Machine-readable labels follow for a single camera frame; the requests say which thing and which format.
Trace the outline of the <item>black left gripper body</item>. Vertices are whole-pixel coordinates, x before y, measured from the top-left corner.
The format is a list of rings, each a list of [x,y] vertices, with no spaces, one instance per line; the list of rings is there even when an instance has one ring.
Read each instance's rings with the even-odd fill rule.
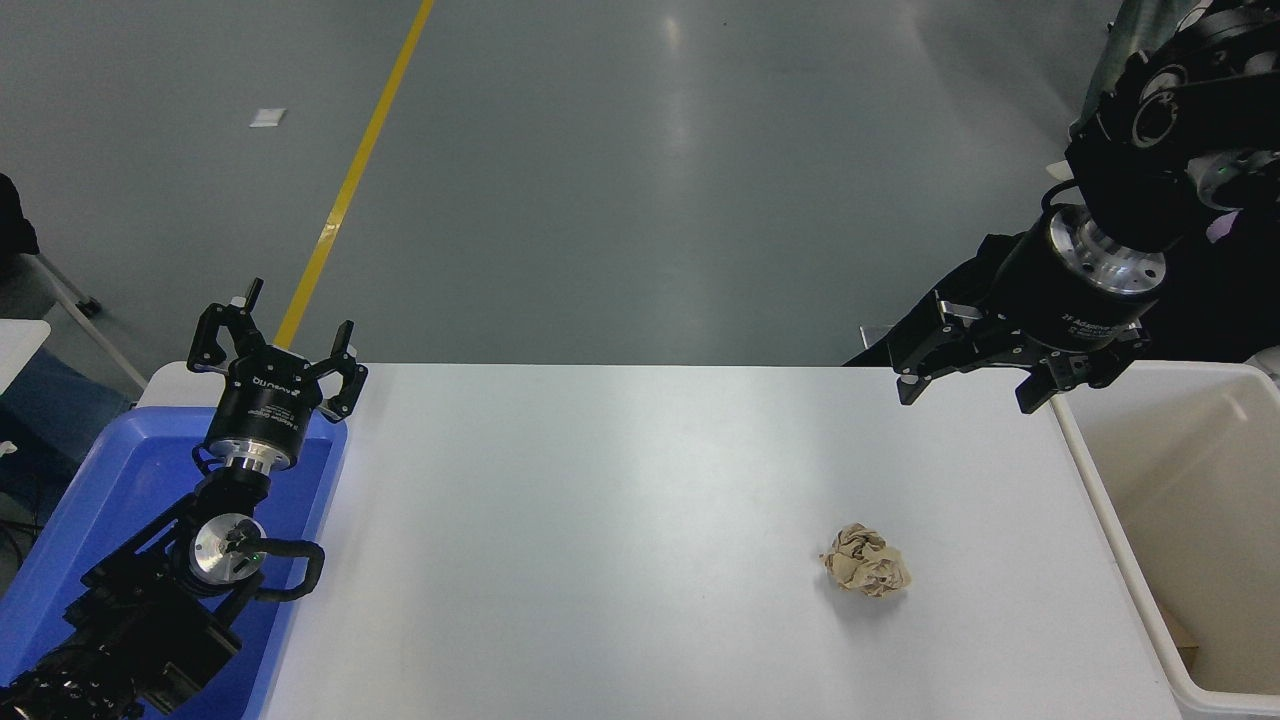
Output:
[[[207,451],[227,457],[237,445],[261,445],[275,464],[294,464],[321,398],[305,357],[275,346],[241,356],[228,369]]]

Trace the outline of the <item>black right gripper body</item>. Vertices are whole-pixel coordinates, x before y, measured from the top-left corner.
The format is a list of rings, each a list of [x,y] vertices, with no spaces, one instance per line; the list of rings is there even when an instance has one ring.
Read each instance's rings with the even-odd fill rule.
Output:
[[[1037,224],[1001,263],[989,307],[1034,341],[1093,351],[1151,307],[1151,255],[1094,224]]]

